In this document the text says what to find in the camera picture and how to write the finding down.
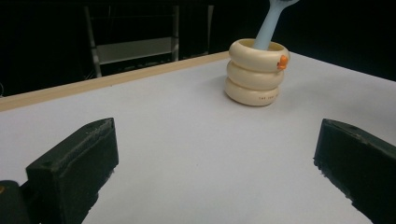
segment white table surface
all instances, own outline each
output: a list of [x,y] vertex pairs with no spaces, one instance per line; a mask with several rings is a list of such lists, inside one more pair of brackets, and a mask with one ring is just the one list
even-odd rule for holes
[[115,174],[84,223],[371,223],[314,165],[322,119],[396,145],[396,83],[291,54],[276,101],[223,91],[229,60],[0,112],[0,179],[114,118]]

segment light blue brush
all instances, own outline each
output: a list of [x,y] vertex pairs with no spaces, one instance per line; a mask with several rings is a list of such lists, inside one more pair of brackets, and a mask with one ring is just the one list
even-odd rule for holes
[[271,38],[274,34],[276,28],[277,20],[279,19],[280,13],[285,7],[293,5],[299,0],[270,0],[270,10],[262,23],[262,28],[260,28],[257,34],[256,40],[254,41],[254,49],[264,49],[267,50],[270,45]]

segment toothbrush holder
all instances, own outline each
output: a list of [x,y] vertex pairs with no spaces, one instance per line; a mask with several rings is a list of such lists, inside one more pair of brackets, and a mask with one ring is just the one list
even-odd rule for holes
[[271,104],[290,60],[289,51],[271,42],[268,50],[254,49],[254,39],[240,39],[230,46],[225,92],[243,105]]

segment wooden strip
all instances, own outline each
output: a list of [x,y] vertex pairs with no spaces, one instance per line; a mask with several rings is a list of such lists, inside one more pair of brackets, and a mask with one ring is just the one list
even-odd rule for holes
[[133,81],[144,77],[156,76],[163,73],[173,72],[179,69],[194,67],[205,63],[212,63],[215,61],[227,59],[228,57],[229,55],[226,51],[174,63],[160,64],[157,66],[120,73],[108,77],[99,77],[96,79],[80,81],[44,90],[11,95],[0,98],[0,111],[6,111],[22,106],[38,104],[41,102],[46,102],[49,100],[58,99],[61,97],[82,93],[85,91],[97,90],[103,87],[117,85],[123,82]]

